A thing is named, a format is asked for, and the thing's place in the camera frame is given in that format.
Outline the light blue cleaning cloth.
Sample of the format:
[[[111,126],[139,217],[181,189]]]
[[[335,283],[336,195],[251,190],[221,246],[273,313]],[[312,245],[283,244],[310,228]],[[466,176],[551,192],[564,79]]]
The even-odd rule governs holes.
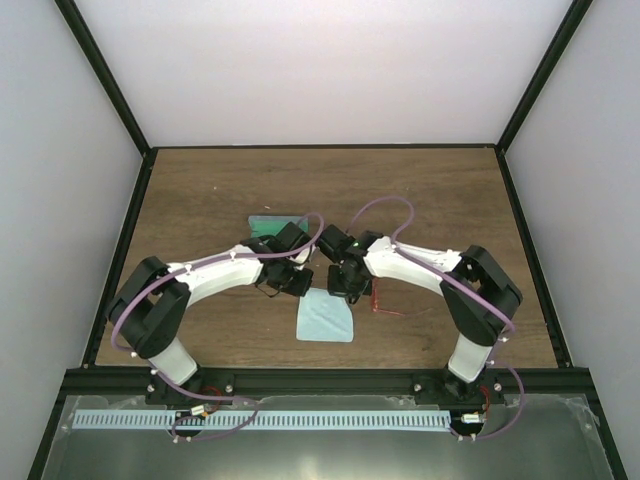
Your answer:
[[[306,342],[351,343],[353,313],[343,298],[310,288],[300,298],[296,317],[296,339]]]

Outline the blue green glasses case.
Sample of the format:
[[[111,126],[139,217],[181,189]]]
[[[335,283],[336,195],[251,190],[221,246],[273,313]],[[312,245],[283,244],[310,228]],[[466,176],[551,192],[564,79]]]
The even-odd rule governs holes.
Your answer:
[[[301,216],[292,215],[251,215],[248,217],[248,225],[251,237],[265,235],[277,235],[288,223],[295,223],[305,233],[309,232],[309,221],[302,220]]]

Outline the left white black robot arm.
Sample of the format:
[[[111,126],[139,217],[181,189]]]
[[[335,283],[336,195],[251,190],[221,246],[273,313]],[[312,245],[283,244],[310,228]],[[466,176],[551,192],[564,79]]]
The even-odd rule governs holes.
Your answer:
[[[313,271],[305,266],[317,238],[289,222],[275,235],[251,237],[229,250],[183,263],[156,256],[141,261],[106,310],[112,339],[149,362],[181,403],[204,392],[200,366],[178,339],[186,310],[213,295],[241,286],[267,285],[275,294],[302,297]]]

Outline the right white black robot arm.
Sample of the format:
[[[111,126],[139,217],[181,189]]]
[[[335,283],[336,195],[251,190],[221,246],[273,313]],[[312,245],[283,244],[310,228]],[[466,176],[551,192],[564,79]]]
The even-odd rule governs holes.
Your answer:
[[[523,301],[514,281],[484,248],[438,251],[366,231],[355,238],[331,225],[317,247],[330,261],[328,292],[349,304],[373,293],[376,279],[391,279],[440,295],[458,331],[441,389],[458,403],[480,390],[480,378],[495,346],[515,331]]]

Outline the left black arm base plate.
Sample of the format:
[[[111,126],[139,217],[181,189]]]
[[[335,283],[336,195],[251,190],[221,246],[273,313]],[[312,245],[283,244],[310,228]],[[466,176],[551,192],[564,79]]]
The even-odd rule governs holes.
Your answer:
[[[190,395],[180,393],[171,387],[154,368],[151,368],[146,403],[168,407],[191,407],[200,403],[213,403],[216,401],[205,400],[205,397],[233,395],[235,375],[229,369],[200,367],[180,388],[190,392]]]

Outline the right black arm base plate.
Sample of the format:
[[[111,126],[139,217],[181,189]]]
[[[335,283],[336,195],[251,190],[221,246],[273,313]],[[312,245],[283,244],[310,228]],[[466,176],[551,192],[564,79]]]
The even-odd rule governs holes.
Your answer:
[[[471,383],[456,377],[447,368],[418,370],[411,376],[411,393],[417,403],[438,405],[443,409],[480,407],[489,399],[503,404],[503,394],[494,389],[495,378],[483,370]]]

